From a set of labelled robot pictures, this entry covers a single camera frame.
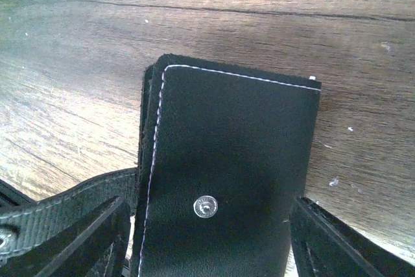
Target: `white stitching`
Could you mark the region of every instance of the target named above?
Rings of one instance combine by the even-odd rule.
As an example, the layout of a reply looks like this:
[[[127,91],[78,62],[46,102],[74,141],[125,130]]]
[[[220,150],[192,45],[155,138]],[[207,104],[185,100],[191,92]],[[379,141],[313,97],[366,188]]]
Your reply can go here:
[[[130,173],[130,174],[127,174],[127,175],[121,175],[121,176],[116,176],[116,177],[113,177],[113,178],[101,180],[101,181],[92,183],[90,185],[85,185],[83,188],[79,189],[76,193],[73,193],[70,197],[62,198],[58,202],[55,202],[54,204],[51,204],[49,206],[44,206],[43,208],[36,209],[36,210],[30,211],[30,212],[23,212],[23,213],[19,213],[19,214],[16,214],[16,215],[9,215],[7,217],[0,217],[0,220],[7,220],[7,219],[11,219],[11,218],[16,218],[16,217],[20,217],[22,215],[30,215],[30,214],[35,213],[35,212],[39,212],[39,211],[42,211],[42,210],[52,208],[54,206],[58,206],[59,204],[65,202],[65,201],[74,199],[77,195],[81,194],[83,191],[85,191],[89,188],[92,188],[92,187],[97,186],[99,184],[102,184],[104,182],[111,182],[113,180],[117,180],[118,178],[126,178],[126,177],[129,177],[129,176],[134,176],[136,174],[137,173],[134,172],[134,173]],[[7,254],[15,254],[15,253],[18,253],[22,250],[30,250],[30,249],[33,249],[33,248],[39,246],[39,245],[41,245],[41,243],[38,244],[38,245],[31,246],[31,247],[24,247],[24,248],[20,248],[20,249],[16,249],[16,250],[11,250],[11,251],[8,251],[8,252],[0,252],[0,256],[5,256]]]
[[[169,68],[172,68],[172,67],[186,67],[186,68],[191,68],[191,69],[199,69],[199,70],[202,70],[202,71],[209,71],[211,73],[220,73],[220,74],[237,76],[237,77],[248,78],[248,79],[254,79],[254,80],[259,80],[259,81],[264,81],[264,82],[271,82],[271,83],[274,83],[274,84],[281,84],[283,86],[290,86],[290,87],[295,87],[295,88],[303,88],[303,89],[308,89],[308,90],[321,91],[321,89],[318,89],[318,88],[300,86],[300,85],[297,85],[297,84],[287,84],[286,82],[280,82],[280,81],[276,81],[276,80],[263,79],[263,78],[259,78],[259,77],[240,75],[240,74],[235,74],[235,73],[229,73],[229,72],[226,72],[226,71],[217,71],[217,70],[214,70],[214,69],[206,69],[206,68],[201,68],[201,67],[196,67],[196,66],[189,66],[189,65],[178,65],[178,64],[169,65],[163,70],[163,73],[161,74],[161,88],[160,88],[160,92],[159,92],[159,102],[158,102],[158,108],[157,108],[157,121],[156,121],[156,126],[154,127],[154,137],[153,137],[154,144],[153,144],[153,153],[152,153],[152,161],[151,161],[151,168],[150,168],[150,176],[148,178],[148,186],[147,186],[147,203],[146,203],[145,218],[144,218],[143,240],[141,242],[141,248],[140,248],[140,253],[139,253],[140,261],[139,261],[139,265],[138,265],[138,277],[140,277],[141,267],[143,265],[143,251],[144,251],[144,242],[145,242],[145,232],[147,230],[148,206],[149,206],[149,202],[150,202],[150,186],[151,186],[151,180],[152,180],[152,177],[153,177],[153,174],[154,174],[154,164],[156,162],[157,133],[158,133],[158,128],[159,128],[160,119],[161,119],[161,115],[160,115],[161,104],[162,104],[161,92],[163,91],[163,88],[164,88],[164,85],[165,85],[164,74],[166,73],[166,71]]]

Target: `wooden table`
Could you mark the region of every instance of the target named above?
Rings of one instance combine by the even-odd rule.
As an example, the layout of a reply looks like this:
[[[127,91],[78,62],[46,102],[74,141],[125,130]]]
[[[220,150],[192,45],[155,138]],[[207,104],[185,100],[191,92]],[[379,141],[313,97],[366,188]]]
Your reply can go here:
[[[141,77],[163,53],[314,75],[306,195],[415,264],[414,13],[415,0],[0,0],[0,177],[40,200],[133,167]]]

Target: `black nylon strap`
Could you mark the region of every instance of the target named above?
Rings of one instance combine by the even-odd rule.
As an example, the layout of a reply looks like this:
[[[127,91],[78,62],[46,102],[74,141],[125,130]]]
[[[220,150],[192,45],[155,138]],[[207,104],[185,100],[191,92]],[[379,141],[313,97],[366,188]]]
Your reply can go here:
[[[0,234],[7,229],[16,235],[0,245],[0,260],[28,252],[114,196],[124,196],[135,214],[137,183],[137,168],[123,169],[96,176],[34,204],[1,208]]]

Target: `metal snap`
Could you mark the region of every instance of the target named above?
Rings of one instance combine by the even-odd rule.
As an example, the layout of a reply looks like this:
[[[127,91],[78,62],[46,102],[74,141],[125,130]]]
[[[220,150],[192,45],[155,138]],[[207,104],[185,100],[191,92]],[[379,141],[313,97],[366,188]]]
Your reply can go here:
[[[0,248],[4,248],[11,240],[15,240],[17,234],[9,227],[0,228]]]
[[[207,219],[218,211],[218,202],[212,196],[201,196],[193,204],[193,209],[198,217]]]

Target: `black leather case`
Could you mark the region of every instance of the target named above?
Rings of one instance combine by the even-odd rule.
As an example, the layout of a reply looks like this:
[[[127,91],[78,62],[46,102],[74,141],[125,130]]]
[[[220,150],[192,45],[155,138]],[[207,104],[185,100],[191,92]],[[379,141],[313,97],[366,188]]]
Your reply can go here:
[[[132,276],[283,276],[320,87],[175,55],[147,69]]]

